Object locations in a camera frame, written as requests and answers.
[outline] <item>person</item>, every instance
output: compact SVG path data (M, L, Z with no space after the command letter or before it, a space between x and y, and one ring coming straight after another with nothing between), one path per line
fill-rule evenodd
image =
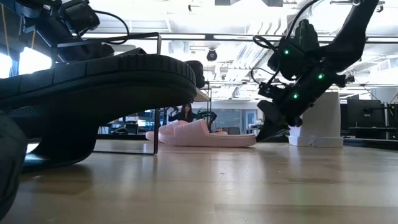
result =
M194 119L198 117L197 114L192 112L192 107L191 104L187 105L182 105L181 107L181 112L172 115L176 110L174 110L172 113L169 114L169 121L186 121L188 123L191 123Z

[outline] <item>wooden floor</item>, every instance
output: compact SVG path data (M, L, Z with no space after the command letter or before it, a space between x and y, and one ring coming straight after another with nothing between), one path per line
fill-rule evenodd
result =
M96 148L143 144L98 141ZM23 175L2 222L16 223L398 223L398 152L258 144L94 153L75 166Z

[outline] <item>pink slide sandal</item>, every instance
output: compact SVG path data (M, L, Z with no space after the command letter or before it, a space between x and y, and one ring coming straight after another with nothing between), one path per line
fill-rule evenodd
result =
M146 138L153 141L154 133L147 132ZM159 142L172 146L248 147L255 145L256 137L255 134L227 135L226 132L210 134L206 121L201 119L160 127Z

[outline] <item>long dark hair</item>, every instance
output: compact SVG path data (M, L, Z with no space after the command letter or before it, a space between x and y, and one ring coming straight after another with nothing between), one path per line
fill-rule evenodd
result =
M190 103L182 105L180 115L185 117L185 112L186 112L185 111L185 106L187 106L187 105L189 106L189 111L188 111L187 117L188 118L192 118L193 117L193 112L192 112L192 105Z

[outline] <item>security camera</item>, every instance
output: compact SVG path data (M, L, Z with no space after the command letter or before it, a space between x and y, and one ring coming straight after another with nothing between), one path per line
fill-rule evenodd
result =
M207 60L209 62L214 62L217 60L217 53L215 49L210 49L209 52L207 53Z
M353 0L354 6L359 6L362 3L362 0Z

